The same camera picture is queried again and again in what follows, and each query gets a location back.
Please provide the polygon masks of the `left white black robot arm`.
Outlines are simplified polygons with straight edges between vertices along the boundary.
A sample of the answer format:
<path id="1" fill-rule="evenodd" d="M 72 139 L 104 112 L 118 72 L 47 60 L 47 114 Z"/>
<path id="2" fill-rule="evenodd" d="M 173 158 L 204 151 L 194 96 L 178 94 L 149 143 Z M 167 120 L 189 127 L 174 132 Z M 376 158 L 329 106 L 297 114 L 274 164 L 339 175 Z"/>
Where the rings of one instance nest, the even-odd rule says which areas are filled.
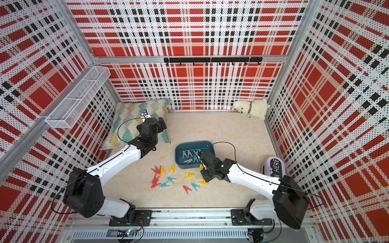
<path id="1" fill-rule="evenodd" d="M 166 128 L 162 117 L 146 118 L 137 125 L 139 135 L 118 153 L 88 169 L 74 169 L 64 189 L 63 203 L 85 218 L 110 216 L 120 223 L 134 223 L 136 207 L 123 199 L 104 196 L 103 186 L 121 170 L 157 150 L 158 134 Z"/>

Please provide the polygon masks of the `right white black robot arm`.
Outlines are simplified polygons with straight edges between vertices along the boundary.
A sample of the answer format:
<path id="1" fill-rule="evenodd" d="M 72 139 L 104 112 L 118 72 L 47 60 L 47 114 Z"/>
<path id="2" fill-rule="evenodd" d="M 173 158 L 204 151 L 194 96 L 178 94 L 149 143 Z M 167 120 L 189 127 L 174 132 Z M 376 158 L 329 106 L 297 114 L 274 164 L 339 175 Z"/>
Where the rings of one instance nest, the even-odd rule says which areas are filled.
<path id="1" fill-rule="evenodd" d="M 221 161 L 213 153 L 206 152 L 199 157 L 203 169 L 201 174 L 206 182 L 213 179 L 224 180 L 245 186 L 268 199 L 254 199 L 248 203 L 246 221 L 278 218 L 292 229 L 300 229 L 310 204 L 308 196 L 297 183 L 287 175 L 282 178 L 266 176 L 237 162 Z"/>

